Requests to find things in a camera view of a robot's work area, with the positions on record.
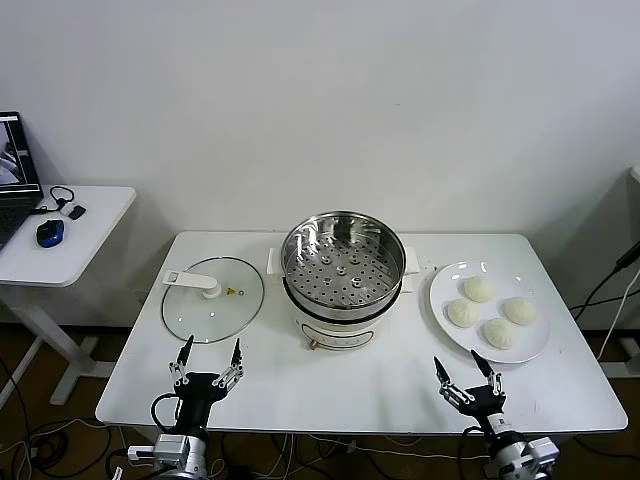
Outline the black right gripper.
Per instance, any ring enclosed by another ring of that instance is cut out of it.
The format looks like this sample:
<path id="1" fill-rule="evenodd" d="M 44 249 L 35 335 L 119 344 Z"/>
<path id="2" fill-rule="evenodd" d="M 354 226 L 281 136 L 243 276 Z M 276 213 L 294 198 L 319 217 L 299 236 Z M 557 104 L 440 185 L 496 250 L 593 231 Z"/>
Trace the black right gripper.
<path id="1" fill-rule="evenodd" d="M 471 351 L 471 355 L 488 385 L 460 389 L 451 380 L 440 360 L 434 357 L 436 376 L 440 383 L 439 393 L 449 403 L 466 403 L 461 406 L 461 413 L 474 418 L 481 428 L 490 428 L 489 417 L 502 414 L 506 402 L 502 377 L 475 350 Z"/>

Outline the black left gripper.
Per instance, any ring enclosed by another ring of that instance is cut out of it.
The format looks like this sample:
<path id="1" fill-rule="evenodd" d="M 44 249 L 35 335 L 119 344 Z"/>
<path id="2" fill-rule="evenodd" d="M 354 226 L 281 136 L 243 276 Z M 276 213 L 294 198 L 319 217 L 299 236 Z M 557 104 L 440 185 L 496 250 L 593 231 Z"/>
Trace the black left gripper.
<path id="1" fill-rule="evenodd" d="M 187 342 L 179 350 L 175 361 L 168 364 L 173 378 L 175 394 L 180 406 L 174 431 L 204 430 L 212 406 L 225 399 L 227 388 L 234 388 L 244 375 L 240 339 L 237 338 L 231 357 L 230 366 L 220 375 L 214 373 L 188 373 L 186 365 L 194 343 L 190 335 Z"/>

